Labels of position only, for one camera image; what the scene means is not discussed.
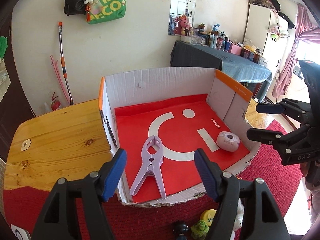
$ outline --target cardboard box wall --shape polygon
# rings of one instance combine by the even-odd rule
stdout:
[[[209,106],[250,151],[246,157],[227,169],[234,175],[243,171],[260,147],[260,143],[252,142],[246,136],[251,125],[244,120],[244,116],[252,93],[221,71],[210,68],[153,68],[103,77],[99,108],[111,153],[114,155],[121,147],[117,136],[115,108],[199,94],[208,94]],[[133,204],[125,172],[119,181],[117,194],[123,204]],[[205,189],[200,183],[169,195],[166,199],[134,205],[161,206],[183,203],[203,194]]]

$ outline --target wood knot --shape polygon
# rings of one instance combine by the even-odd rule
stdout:
[[[22,166],[23,167],[28,167],[29,166],[29,161],[28,160],[26,160],[26,161],[22,161]]]
[[[94,139],[90,139],[90,140],[87,140],[85,142],[85,145],[90,145],[90,144],[93,144],[94,143]]]

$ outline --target metal screw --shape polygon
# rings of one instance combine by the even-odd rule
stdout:
[[[225,178],[231,178],[232,177],[232,174],[228,171],[225,171],[224,173],[222,173],[222,176],[225,177]]]
[[[99,172],[97,172],[97,171],[93,171],[93,172],[90,173],[90,177],[91,178],[96,178],[98,176],[99,176]]]
[[[259,183],[259,184],[263,184],[264,183],[264,179],[256,178],[256,182]]]
[[[63,183],[66,182],[66,179],[65,178],[60,178],[58,179],[58,184],[62,185]]]

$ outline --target white wardrobe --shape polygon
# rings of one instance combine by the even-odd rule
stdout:
[[[261,49],[262,56],[268,60],[266,67],[272,71],[274,79],[287,46],[287,39],[272,41],[269,28],[279,23],[281,30],[288,30],[288,22],[268,8],[250,4],[245,39],[252,41]]]

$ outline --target yellow lid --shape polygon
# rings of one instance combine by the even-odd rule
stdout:
[[[204,220],[208,226],[211,226],[216,212],[217,211],[215,209],[206,210],[201,214],[200,220]]]

